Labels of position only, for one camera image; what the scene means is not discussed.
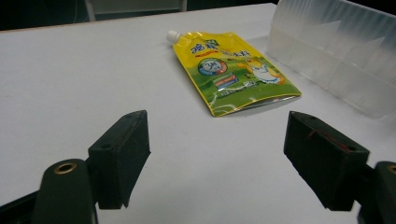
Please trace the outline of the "yellow green spouted pouch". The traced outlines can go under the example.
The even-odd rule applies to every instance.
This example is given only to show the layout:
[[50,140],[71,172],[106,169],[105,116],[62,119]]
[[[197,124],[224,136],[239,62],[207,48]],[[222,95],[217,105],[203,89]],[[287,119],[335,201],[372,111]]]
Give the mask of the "yellow green spouted pouch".
[[235,33],[170,31],[166,39],[215,118],[302,95],[268,59]]

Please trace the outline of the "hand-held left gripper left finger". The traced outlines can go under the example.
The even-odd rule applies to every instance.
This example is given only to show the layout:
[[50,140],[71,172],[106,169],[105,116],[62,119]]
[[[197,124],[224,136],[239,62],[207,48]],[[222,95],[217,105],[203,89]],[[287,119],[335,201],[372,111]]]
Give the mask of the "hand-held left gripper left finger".
[[147,111],[122,116],[88,151],[89,168],[96,174],[94,184],[99,207],[127,207],[150,154]]

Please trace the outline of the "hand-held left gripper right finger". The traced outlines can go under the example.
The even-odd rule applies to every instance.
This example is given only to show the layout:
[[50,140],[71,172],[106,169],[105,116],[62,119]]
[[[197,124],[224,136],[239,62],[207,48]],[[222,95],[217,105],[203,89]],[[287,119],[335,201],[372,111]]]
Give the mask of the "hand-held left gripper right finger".
[[368,149],[321,119],[291,111],[283,151],[324,207],[352,208]]

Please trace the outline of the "translucent plastic divider rack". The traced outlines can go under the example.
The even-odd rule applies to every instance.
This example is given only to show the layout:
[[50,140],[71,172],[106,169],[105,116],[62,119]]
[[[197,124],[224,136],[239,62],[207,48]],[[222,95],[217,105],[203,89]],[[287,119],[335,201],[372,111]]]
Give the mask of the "translucent plastic divider rack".
[[396,115],[396,16],[348,0],[280,0],[267,52],[372,118]]

